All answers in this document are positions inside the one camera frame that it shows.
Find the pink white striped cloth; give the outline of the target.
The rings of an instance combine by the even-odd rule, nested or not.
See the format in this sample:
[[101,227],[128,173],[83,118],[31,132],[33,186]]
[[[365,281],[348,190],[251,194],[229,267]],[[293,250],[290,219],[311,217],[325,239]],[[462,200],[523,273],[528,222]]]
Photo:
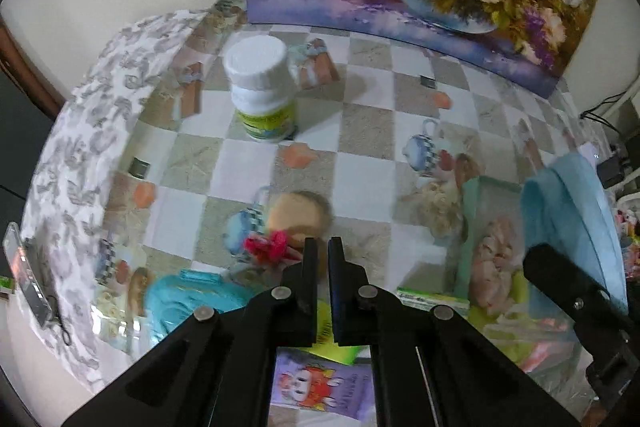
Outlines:
[[535,323],[533,347],[518,363],[525,373],[551,369],[568,361],[574,352],[575,336],[572,324],[562,319],[541,319]]

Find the lime green cloth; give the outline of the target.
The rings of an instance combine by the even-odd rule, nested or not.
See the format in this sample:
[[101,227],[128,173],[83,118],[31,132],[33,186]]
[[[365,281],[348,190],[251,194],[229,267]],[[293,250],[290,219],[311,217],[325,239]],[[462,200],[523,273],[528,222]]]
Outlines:
[[[535,323],[548,319],[533,317],[529,313],[529,289],[530,285],[523,271],[515,271],[510,292],[514,305],[506,313],[490,317],[473,305],[468,316],[468,321],[517,366],[532,350]],[[567,320],[559,315],[550,319]]]

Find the pink floral scrunchie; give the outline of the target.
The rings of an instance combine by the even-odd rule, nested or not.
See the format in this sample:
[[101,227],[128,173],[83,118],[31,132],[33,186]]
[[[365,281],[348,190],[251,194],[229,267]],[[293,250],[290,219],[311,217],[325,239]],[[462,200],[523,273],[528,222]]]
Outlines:
[[490,317],[506,313],[514,305],[510,292],[513,274],[520,267],[514,239],[512,221],[498,217],[488,223],[485,235],[474,249],[470,298]]

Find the blue face mask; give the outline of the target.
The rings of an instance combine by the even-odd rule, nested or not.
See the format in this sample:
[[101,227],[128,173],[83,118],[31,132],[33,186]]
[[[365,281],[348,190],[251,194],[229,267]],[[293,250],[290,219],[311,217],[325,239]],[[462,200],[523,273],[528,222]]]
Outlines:
[[628,314],[626,277],[613,213],[597,171],[578,153],[555,159],[524,183],[526,249],[548,244],[599,283]]

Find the teal shallow cardboard tray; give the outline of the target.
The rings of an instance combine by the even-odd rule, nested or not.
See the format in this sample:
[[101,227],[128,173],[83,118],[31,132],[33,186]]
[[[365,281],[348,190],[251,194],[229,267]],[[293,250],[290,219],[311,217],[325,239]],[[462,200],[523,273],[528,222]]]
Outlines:
[[526,280],[521,187],[478,176],[462,185],[465,233],[454,295],[468,321],[537,381],[570,378],[582,353],[573,322]]

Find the teal plastic toy box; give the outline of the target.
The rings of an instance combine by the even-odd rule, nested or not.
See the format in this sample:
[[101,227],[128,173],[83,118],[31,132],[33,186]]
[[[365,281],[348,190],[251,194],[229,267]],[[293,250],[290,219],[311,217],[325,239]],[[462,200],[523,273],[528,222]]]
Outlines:
[[266,288],[253,269],[224,273],[181,270],[165,275],[154,281],[145,295],[150,345],[155,347],[201,306],[219,313],[233,311]]

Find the purple cartoon packet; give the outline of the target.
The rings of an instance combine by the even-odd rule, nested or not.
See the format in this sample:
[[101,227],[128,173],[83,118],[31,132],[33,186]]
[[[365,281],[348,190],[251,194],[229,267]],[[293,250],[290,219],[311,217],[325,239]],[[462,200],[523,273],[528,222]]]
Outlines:
[[374,410],[374,401],[369,364],[345,365],[306,351],[278,351],[272,381],[272,405],[334,413],[364,421]]

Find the green small box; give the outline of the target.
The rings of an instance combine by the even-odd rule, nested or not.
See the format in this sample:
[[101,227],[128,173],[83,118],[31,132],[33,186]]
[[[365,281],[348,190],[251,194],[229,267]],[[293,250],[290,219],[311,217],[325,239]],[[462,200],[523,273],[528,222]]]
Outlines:
[[[460,314],[464,319],[469,316],[471,303],[469,299],[422,293],[409,288],[399,287],[395,296],[401,303],[401,311],[396,323],[411,327],[436,307],[447,307]],[[331,306],[327,301],[319,300],[317,308],[317,340],[309,348],[302,351],[315,355],[323,360],[343,365],[354,365],[358,359],[370,358],[370,348],[364,346],[341,347],[334,339]]]

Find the colourful toy pile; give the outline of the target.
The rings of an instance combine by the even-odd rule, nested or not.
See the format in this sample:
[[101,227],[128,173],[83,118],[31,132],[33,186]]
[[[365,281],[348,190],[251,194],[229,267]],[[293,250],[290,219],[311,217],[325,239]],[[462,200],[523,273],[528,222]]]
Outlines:
[[616,202],[615,219],[618,233],[620,233],[620,250],[628,281],[639,280],[639,217],[639,193],[628,194]]

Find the black power adapter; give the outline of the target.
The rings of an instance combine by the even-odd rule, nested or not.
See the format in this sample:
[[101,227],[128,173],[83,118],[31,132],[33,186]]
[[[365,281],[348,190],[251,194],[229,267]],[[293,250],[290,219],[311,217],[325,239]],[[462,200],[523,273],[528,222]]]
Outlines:
[[622,160],[618,156],[611,156],[597,165],[597,174],[604,188],[609,188],[625,179]]

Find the white power strip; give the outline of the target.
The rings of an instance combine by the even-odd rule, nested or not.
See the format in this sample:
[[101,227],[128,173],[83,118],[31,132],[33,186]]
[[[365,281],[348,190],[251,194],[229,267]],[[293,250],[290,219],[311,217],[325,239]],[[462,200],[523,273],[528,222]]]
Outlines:
[[598,148],[592,142],[587,141],[580,144],[577,150],[593,168],[597,167],[601,160],[601,156]]

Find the checkered patterned tablecloth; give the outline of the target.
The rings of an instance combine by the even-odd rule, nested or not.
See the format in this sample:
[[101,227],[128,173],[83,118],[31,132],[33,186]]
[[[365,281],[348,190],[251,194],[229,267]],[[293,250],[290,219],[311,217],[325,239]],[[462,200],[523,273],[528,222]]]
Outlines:
[[88,398],[129,365],[122,284],[96,283],[100,239],[111,237],[131,269],[223,270],[232,258],[224,222],[281,192],[318,199],[375,282],[440,287],[452,258],[420,221],[409,195],[422,179],[402,148],[427,118],[484,173],[521,182],[528,165],[515,145],[525,121],[541,154],[578,141],[608,149],[596,124],[581,122],[567,87],[541,98],[490,72],[418,46],[356,32],[273,26],[288,42],[326,42],[342,79],[297,102],[296,141],[308,167],[285,165],[280,146],[250,139],[235,113],[224,52],[255,35],[243,0],[209,12],[140,20],[117,34],[76,88],[43,145],[22,219],[50,273],[72,339],[35,328],[58,366]]

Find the white pill bottle green label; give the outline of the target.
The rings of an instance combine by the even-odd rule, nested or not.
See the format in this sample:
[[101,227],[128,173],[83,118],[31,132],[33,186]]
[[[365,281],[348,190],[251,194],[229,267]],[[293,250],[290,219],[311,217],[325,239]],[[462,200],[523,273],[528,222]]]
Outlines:
[[280,142],[296,125],[296,83],[288,70],[288,47],[270,35],[246,37],[222,60],[231,101],[252,139]]

